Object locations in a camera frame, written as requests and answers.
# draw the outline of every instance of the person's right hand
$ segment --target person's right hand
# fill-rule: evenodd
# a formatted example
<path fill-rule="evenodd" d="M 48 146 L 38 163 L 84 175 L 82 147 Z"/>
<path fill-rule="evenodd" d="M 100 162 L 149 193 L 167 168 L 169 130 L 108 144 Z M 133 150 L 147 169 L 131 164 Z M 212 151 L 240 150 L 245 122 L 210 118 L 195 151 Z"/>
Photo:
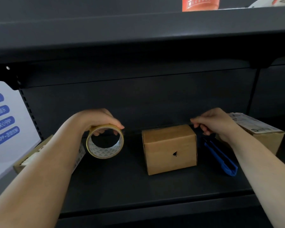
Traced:
<path fill-rule="evenodd" d="M 194 124 L 194 128 L 200 126 L 204 135 L 217 133 L 225 142 L 228 142 L 233 133 L 242 130 L 221 108 L 211 109 L 201 116 L 191 118 L 190 121 Z"/>

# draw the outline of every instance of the tape roll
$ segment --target tape roll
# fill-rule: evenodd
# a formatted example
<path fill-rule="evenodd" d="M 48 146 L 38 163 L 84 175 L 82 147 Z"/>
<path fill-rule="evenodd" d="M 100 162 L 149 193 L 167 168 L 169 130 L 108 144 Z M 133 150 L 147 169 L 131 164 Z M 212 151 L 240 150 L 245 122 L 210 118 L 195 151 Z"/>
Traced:
<path fill-rule="evenodd" d="M 91 139 L 91 136 L 96 130 L 100 130 L 100 129 L 113 129 L 117 131 L 120 135 L 117 143 L 110 148 L 101 148 L 95 145 Z M 124 137 L 123 137 L 122 131 L 117 126 L 114 126 L 111 124 L 106 124 L 106 125 L 101 125 L 101 126 L 92 126 L 90 128 L 90 132 L 89 132 L 89 135 L 87 137 L 87 142 L 86 142 L 88 152 L 94 157 L 100 158 L 100 159 L 107 159 L 110 157 L 114 157 L 121 151 L 123 144 L 124 144 Z"/>

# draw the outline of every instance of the upper shelf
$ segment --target upper shelf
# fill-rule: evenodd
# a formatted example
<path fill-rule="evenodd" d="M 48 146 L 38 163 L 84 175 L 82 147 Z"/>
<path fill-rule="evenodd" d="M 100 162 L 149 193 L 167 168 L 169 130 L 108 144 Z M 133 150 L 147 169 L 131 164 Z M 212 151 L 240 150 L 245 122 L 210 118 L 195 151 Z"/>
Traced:
<path fill-rule="evenodd" d="M 285 7 L 245 8 L 254 1 L 182 12 L 182 0 L 0 0 L 0 52 L 285 32 Z"/>

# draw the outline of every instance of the white poster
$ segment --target white poster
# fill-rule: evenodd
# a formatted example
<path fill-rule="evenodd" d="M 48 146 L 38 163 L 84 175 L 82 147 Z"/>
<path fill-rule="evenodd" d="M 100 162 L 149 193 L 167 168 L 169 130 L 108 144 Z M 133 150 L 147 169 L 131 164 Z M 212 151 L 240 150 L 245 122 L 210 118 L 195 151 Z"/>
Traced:
<path fill-rule="evenodd" d="M 0 178 L 40 141 L 19 91 L 0 81 Z"/>

